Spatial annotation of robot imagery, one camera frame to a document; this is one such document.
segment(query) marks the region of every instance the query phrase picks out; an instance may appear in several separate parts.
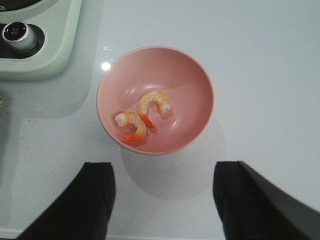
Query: knob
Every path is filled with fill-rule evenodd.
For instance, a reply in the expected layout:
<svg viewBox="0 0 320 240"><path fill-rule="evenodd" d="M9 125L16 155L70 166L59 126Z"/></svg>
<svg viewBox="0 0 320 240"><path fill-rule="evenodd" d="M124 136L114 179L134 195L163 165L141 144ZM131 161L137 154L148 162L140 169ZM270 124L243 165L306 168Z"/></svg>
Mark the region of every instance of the knob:
<svg viewBox="0 0 320 240"><path fill-rule="evenodd" d="M2 39L17 53L30 51L37 44L37 35L24 21L13 21L4 26Z"/></svg>

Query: stove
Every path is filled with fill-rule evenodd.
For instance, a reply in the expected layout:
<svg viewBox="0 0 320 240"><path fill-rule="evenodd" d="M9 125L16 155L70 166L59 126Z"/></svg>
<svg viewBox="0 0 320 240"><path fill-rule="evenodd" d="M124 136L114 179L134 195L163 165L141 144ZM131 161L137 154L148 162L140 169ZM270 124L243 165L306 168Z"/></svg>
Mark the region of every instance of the stove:
<svg viewBox="0 0 320 240"><path fill-rule="evenodd" d="M0 0L0 80L39 80L70 57L82 0Z"/></svg>

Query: countertop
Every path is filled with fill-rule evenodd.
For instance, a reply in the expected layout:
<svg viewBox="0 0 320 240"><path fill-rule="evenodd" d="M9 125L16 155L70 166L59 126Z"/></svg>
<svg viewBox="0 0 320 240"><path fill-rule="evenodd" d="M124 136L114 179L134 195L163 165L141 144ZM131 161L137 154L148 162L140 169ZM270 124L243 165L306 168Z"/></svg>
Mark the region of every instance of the countertop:
<svg viewBox="0 0 320 240"><path fill-rule="evenodd" d="M245 161L320 211L319 1L83 1L71 57L50 79L1 81L0 238L15 238L84 162L111 162L108 239L223 240L217 161ZM103 129L103 63L146 46L197 59L216 94L191 146L147 156Z"/></svg>

